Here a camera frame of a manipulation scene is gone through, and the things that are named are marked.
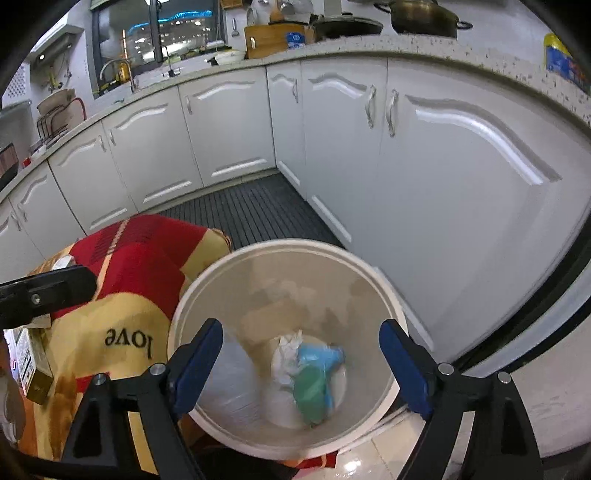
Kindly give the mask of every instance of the trash can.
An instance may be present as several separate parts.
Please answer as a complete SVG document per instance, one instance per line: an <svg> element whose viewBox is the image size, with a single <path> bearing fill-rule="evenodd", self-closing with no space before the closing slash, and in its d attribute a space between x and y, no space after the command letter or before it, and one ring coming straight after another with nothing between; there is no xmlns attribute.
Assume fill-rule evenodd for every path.
<svg viewBox="0 0 591 480"><path fill-rule="evenodd" d="M190 415L206 433L239 452L272 460L334 452L377 423L398 393L378 332L389 318L407 331L402 308L383 275L341 248L283 239L250 245L215 262L178 304L168 357L210 317L222 323L224 345ZM313 428L285 427L262 411L260 389L268 380L273 342L299 330L304 339L337 345L345 354L332 382L336 408ZM228 359L238 369L223 370ZM234 404L235 413L222 414L236 400L224 398L225 392L236 390L248 390L238 400L243 404Z"/></svg>

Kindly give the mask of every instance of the bottle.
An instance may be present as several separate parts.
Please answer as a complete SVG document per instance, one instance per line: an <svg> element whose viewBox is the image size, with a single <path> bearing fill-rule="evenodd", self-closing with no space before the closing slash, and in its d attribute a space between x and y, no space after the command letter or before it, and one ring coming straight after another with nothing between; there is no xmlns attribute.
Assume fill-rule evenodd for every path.
<svg viewBox="0 0 591 480"><path fill-rule="evenodd" d="M558 73L589 95L591 91L589 81L574 62L569 51L553 33L544 37L544 61L548 71Z"/></svg>

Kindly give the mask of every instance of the screw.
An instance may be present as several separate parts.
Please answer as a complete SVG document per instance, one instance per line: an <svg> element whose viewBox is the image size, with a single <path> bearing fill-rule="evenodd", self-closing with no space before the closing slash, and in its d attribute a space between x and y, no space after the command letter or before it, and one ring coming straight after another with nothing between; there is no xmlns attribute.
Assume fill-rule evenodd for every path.
<svg viewBox="0 0 591 480"><path fill-rule="evenodd" d="M499 372L496 377L505 385L511 383L511 376L507 372Z"/></svg>
<svg viewBox="0 0 591 480"><path fill-rule="evenodd" d="M166 370L166 365L154 364L150 367L150 374L157 377L158 375L163 374L165 370Z"/></svg>
<svg viewBox="0 0 591 480"><path fill-rule="evenodd" d="M92 379L92 382L98 387L107 381L107 376L105 374L98 374Z"/></svg>
<svg viewBox="0 0 591 480"><path fill-rule="evenodd" d="M439 373L441 373L442 375L451 375L453 373L453 366L450 364L439 364L437 366L437 369L439 370Z"/></svg>

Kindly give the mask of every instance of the kitchen cabinet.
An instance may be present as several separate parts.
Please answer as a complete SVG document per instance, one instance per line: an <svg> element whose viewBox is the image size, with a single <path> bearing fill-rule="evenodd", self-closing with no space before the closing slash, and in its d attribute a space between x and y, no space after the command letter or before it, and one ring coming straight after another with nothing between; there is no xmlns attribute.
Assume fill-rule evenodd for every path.
<svg viewBox="0 0 591 480"><path fill-rule="evenodd" d="M384 124L386 59L302 63L307 200L341 243L363 256L363 206Z"/></svg>
<svg viewBox="0 0 591 480"><path fill-rule="evenodd" d="M45 259L8 200L0 203L0 283L24 277Z"/></svg>
<svg viewBox="0 0 591 480"><path fill-rule="evenodd" d="M140 212L203 186L176 87L118 110L103 126Z"/></svg>
<svg viewBox="0 0 591 480"><path fill-rule="evenodd" d="M568 250L589 213L591 144L539 100L461 70L391 59L387 90L366 260L450 361Z"/></svg>
<svg viewBox="0 0 591 480"><path fill-rule="evenodd" d="M87 234L138 213L115 167L100 122L55 152L49 165Z"/></svg>
<svg viewBox="0 0 591 480"><path fill-rule="evenodd" d="M179 89L205 186L275 167L264 67L204 77Z"/></svg>
<svg viewBox="0 0 591 480"><path fill-rule="evenodd" d="M306 198L306 149L300 62L268 66L267 83L277 168L300 195Z"/></svg>
<svg viewBox="0 0 591 480"><path fill-rule="evenodd" d="M23 230L45 258L85 236L47 163L29 173L8 199Z"/></svg>

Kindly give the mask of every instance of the black rubber mat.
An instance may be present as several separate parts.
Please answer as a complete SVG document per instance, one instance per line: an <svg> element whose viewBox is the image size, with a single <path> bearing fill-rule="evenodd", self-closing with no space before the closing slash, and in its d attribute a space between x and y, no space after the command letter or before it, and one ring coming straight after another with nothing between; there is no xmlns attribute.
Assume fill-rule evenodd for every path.
<svg viewBox="0 0 591 480"><path fill-rule="evenodd" d="M228 187L160 214L218 228L230 236L234 248L276 238L307 238L342 247L281 174Z"/></svg>

